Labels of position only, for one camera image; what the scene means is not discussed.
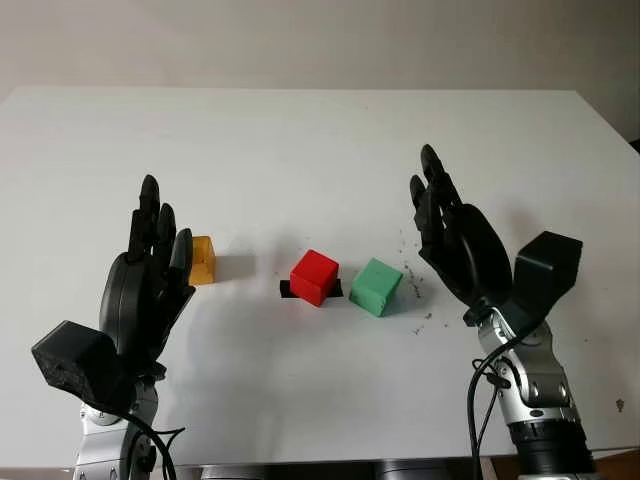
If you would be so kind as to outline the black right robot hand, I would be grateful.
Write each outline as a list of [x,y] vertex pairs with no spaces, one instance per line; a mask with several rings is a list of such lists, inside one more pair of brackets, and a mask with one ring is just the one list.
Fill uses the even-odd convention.
[[465,324],[478,326],[510,294],[508,255],[484,214],[461,200],[430,145],[422,147],[420,160],[424,176],[410,179],[414,222],[421,237],[419,255],[467,306]]

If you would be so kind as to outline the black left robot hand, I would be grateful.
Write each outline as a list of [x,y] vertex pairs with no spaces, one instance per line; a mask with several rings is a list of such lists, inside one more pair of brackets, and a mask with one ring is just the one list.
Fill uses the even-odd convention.
[[99,315],[100,330],[133,374],[164,375],[158,358],[195,292],[189,284],[192,260],[191,230],[176,229],[173,208],[160,201],[155,177],[146,175],[128,248],[110,268]]

